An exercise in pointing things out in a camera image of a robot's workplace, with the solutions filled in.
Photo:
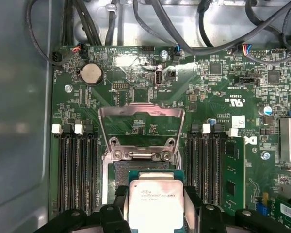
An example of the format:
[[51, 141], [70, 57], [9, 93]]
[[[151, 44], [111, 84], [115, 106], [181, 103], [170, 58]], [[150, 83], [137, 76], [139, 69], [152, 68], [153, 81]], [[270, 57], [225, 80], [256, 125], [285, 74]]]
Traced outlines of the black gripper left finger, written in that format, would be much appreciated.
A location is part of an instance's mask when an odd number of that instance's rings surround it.
[[105, 204], [98, 211], [87, 215], [84, 210], [71, 209], [59, 214], [36, 233], [130, 233], [131, 228], [124, 219], [127, 206], [128, 187], [119, 186], [113, 204]]

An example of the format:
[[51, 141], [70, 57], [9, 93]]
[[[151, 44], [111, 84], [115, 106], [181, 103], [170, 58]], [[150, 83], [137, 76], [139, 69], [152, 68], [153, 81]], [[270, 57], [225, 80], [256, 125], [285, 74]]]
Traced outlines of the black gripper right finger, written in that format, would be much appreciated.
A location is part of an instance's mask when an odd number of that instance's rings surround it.
[[189, 233], [290, 233], [291, 230], [255, 210], [239, 209], [235, 216], [204, 204], [192, 186], [184, 187], [184, 217]]

